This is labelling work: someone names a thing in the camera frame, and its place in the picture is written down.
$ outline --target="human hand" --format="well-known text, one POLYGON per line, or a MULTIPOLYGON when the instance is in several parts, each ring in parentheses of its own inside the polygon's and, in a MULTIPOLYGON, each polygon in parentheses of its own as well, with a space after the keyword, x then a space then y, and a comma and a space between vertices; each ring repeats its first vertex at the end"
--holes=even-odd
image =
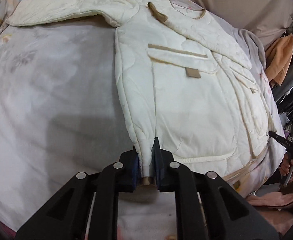
MULTIPOLYGON (((289 172, 290 172, 290 164, 288 162, 288 154, 285 153, 282 159, 281 166, 280 166, 280 174, 283 176, 286 176, 289 172)), ((293 181, 293 172, 289 182, 291 181, 293 181)))

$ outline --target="black tool handle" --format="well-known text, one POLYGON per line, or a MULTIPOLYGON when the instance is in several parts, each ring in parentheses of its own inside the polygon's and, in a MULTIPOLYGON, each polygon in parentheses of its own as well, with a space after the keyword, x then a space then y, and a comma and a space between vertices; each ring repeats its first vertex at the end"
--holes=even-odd
POLYGON ((281 185, 286 186, 288 184, 292 176, 292 173, 293 173, 293 165, 290 166, 290 171, 286 176, 283 176, 283 175, 281 176, 281 180, 280 180, 281 185))

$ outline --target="bed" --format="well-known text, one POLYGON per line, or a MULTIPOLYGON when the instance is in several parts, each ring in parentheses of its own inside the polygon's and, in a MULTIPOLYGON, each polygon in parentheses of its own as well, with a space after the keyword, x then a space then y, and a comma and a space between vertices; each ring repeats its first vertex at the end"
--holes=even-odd
MULTIPOLYGON (((7 26, 4 20, 19 1, 0 0, 0 221, 14 231, 75 173, 99 172, 132 148, 115 85, 114 29, 102 17, 7 26)), ((201 8, 189 0, 171 1, 201 8)), ((264 74, 264 45, 251 32, 214 17, 250 59, 278 134, 284 135, 264 74)), ((225 179, 246 196, 273 174, 283 155, 284 148, 269 141, 248 170, 225 179)), ((174 195, 150 187, 122 196, 124 239, 142 231, 145 239, 175 234, 174 195), (152 208, 150 201, 156 204, 152 208), (146 213, 149 219, 142 221, 146 213)))

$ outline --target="cable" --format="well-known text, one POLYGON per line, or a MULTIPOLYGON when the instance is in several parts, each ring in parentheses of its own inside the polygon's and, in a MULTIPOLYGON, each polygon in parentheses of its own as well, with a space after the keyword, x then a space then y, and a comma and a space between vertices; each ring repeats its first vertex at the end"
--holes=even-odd
POLYGON ((292 111, 293 111, 293 109, 291 110, 291 112, 290 112, 290 113, 288 113, 288 114, 287 114, 287 116, 288 116, 289 114, 291 114, 291 113, 292 113, 292 111))
POLYGON ((283 100, 285 99, 285 96, 286 96, 286 94, 284 94, 282 101, 276 106, 279 106, 283 102, 283 100))

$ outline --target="pocket flap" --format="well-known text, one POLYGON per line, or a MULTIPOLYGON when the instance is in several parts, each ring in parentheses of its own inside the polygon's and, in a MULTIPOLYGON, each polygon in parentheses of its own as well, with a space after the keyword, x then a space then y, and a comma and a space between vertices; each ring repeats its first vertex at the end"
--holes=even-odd
POLYGON ((254 92, 259 91, 257 85, 256 85, 253 81, 251 81, 250 79, 248 79, 247 77, 245 77, 244 75, 241 75, 241 74, 239 74, 239 73, 236 72, 236 71, 233 71, 233 74, 234 74, 235 78, 236 78, 239 82, 241 82, 241 83, 242 83, 244 86, 246 86, 247 88, 251 89, 252 92, 253 92, 253 91, 254 91, 254 92))
POLYGON ((214 64, 208 55, 153 44, 148 44, 147 54, 150 58, 164 63, 194 68, 209 74, 217 72, 216 64, 214 64))

